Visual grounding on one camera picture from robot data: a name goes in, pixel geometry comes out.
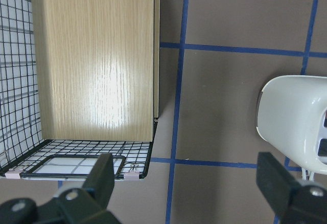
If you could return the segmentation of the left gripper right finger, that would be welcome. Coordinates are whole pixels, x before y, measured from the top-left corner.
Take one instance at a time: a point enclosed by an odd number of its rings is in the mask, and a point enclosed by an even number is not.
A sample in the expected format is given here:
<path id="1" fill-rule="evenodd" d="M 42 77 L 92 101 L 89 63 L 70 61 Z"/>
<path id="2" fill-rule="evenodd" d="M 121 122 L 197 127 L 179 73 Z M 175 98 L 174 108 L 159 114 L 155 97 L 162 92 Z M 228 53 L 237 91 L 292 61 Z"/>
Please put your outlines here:
<path id="1" fill-rule="evenodd" d="M 269 152 L 258 153 L 256 184 L 273 209 L 286 209 L 300 183 Z"/>

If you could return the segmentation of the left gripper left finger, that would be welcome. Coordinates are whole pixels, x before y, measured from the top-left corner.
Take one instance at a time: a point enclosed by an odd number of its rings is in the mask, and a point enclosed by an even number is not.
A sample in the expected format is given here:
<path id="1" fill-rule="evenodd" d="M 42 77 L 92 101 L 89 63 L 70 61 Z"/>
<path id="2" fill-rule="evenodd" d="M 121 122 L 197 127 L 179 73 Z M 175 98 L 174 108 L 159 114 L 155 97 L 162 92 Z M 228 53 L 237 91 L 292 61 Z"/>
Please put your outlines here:
<path id="1" fill-rule="evenodd" d="M 113 156 L 111 153 L 102 154 L 85 180 L 85 190 L 99 205 L 108 205 L 113 189 Z"/>

